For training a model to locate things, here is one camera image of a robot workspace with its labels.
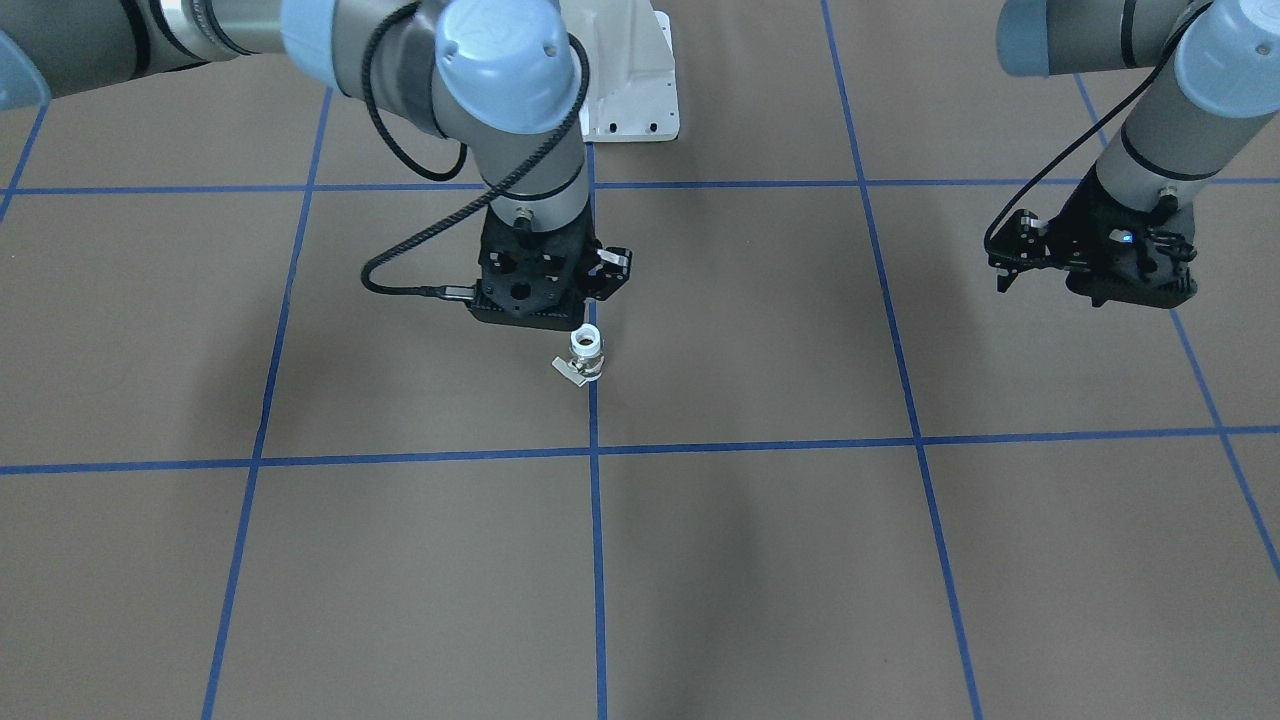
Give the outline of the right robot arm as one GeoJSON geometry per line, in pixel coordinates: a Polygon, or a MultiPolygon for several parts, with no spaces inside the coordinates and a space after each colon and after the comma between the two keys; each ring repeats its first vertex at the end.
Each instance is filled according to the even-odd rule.
{"type": "Polygon", "coordinates": [[[580,111],[591,69],[557,1],[5,1],[3,108],[160,73],[283,54],[360,100],[416,176],[472,161],[485,193],[367,260],[374,293],[463,304],[480,322],[576,331],[630,277],[593,229],[580,111]],[[375,272],[484,215],[470,286],[384,284],[375,272]]]}

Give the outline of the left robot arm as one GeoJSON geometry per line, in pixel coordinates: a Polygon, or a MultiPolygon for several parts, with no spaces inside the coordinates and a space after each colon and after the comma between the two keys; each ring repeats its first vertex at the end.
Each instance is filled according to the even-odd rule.
{"type": "Polygon", "coordinates": [[[1009,201],[992,220],[998,292],[1055,269],[1094,307],[1193,299],[1196,197],[1277,115],[1277,46],[1275,1],[1006,1],[1007,74],[1144,78],[1094,123],[1120,127],[1055,217],[1009,201]]]}

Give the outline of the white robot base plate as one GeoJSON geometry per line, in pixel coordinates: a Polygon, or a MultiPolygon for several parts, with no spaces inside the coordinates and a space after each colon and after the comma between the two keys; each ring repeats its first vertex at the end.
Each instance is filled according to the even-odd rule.
{"type": "Polygon", "coordinates": [[[652,1],[561,1],[567,31],[588,51],[588,143],[660,143],[681,131],[669,15],[652,1]]]}

